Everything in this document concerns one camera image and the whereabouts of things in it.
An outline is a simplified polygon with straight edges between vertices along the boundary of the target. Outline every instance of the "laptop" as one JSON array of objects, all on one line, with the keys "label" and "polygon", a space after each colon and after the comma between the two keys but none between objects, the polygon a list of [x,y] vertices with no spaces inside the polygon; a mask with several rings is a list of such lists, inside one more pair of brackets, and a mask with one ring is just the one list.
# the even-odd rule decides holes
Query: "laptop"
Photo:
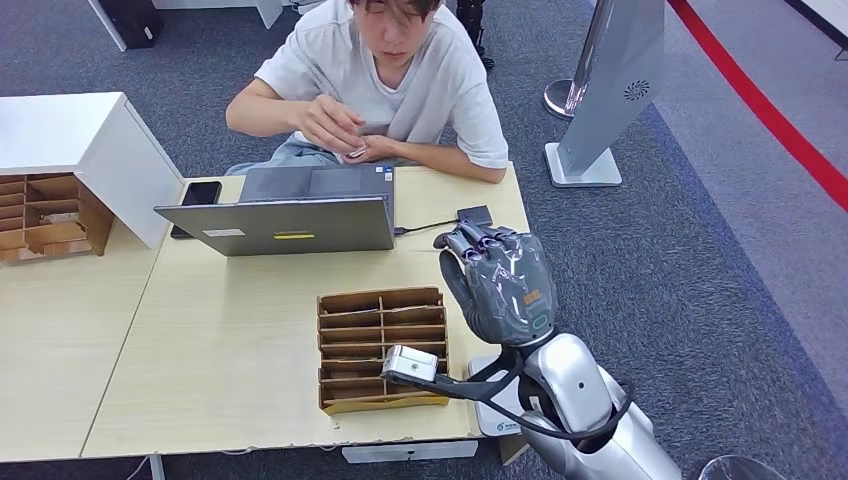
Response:
[{"label": "laptop", "polygon": [[239,203],[154,210],[226,256],[394,248],[391,166],[255,168]]}]

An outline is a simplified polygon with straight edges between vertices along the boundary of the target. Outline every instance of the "wooden table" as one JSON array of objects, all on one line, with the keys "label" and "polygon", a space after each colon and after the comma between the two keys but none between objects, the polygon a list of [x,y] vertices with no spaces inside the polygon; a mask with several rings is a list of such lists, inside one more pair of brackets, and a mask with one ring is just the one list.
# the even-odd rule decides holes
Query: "wooden table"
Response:
[{"label": "wooden table", "polygon": [[[223,179],[222,202],[244,177]],[[397,224],[488,205],[527,230],[515,172],[487,185],[407,167],[396,173]],[[318,409],[316,297],[434,285],[445,292],[451,372],[492,354],[468,329],[439,272],[434,236],[393,251],[226,258],[167,238],[103,398],[84,457],[477,437],[470,402],[325,415]]]},{"label": "wooden table", "polygon": [[103,257],[0,264],[0,462],[81,454],[157,253],[116,221]]}]

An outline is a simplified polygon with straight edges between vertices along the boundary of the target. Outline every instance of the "person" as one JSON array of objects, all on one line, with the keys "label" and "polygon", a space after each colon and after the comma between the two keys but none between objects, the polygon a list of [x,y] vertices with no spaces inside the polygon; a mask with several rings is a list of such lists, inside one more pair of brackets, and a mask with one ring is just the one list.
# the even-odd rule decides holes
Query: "person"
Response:
[{"label": "person", "polygon": [[[327,0],[298,21],[226,119],[253,136],[294,132],[270,161],[228,175],[411,161],[498,183],[509,161],[486,71],[442,0]],[[438,144],[447,126],[457,145]]]}]

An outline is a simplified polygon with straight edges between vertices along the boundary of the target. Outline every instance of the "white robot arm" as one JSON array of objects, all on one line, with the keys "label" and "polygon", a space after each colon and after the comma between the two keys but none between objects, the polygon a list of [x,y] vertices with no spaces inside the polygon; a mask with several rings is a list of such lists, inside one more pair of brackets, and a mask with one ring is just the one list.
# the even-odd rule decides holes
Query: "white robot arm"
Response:
[{"label": "white robot arm", "polygon": [[[485,403],[518,423],[539,456],[570,479],[682,478],[633,403],[633,386],[622,389],[582,340],[556,332],[556,290],[535,236],[462,223],[434,246],[443,250],[442,275],[469,328],[500,344],[501,355],[463,382],[426,368],[430,354],[397,345],[383,366],[385,378]],[[500,370],[507,370],[503,378],[486,381]],[[492,402],[515,377],[521,417]]]}]

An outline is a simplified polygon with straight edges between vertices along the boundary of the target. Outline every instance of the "small object in hand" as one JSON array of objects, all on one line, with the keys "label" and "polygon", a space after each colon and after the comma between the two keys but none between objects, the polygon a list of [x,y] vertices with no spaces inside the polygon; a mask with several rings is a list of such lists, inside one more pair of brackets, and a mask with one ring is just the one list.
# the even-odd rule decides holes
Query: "small object in hand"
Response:
[{"label": "small object in hand", "polygon": [[347,154],[347,155],[345,155],[345,156],[346,156],[347,158],[358,158],[358,157],[361,157],[361,156],[362,156],[362,154],[363,154],[363,153],[365,153],[365,150],[366,150],[367,148],[368,148],[368,147],[366,147],[365,145],[363,145],[363,146],[361,146],[361,147],[357,148],[356,150],[354,150],[354,151],[352,151],[352,152],[348,153],[348,154]]}]

